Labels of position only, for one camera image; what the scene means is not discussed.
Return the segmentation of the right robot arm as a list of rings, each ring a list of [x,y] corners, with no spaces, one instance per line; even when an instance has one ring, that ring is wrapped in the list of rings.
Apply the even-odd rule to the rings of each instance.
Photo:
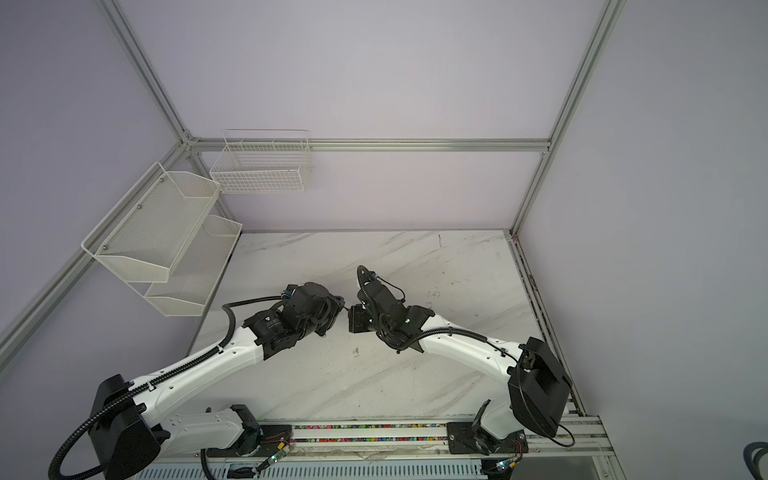
[[[546,342],[530,337],[505,341],[463,328],[433,310],[406,305],[393,285],[363,265],[356,271],[360,303],[349,313],[352,333],[373,332],[400,354],[414,350],[456,361],[502,385],[507,399],[486,400],[470,424],[470,448],[489,455],[503,442],[529,431],[555,445],[570,448],[574,441],[556,439],[572,390],[572,380]]]

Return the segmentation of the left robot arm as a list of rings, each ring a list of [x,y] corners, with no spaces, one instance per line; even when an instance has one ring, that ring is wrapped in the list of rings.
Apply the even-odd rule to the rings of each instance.
[[[238,321],[237,303],[223,305],[229,327],[223,340],[157,372],[126,381],[115,375],[98,387],[87,430],[107,479],[128,479],[172,453],[223,450],[258,452],[265,435],[249,408],[234,404],[190,417],[178,408],[225,378],[294,347],[315,333],[324,336],[345,301],[324,286],[289,285],[266,299],[269,308]]]

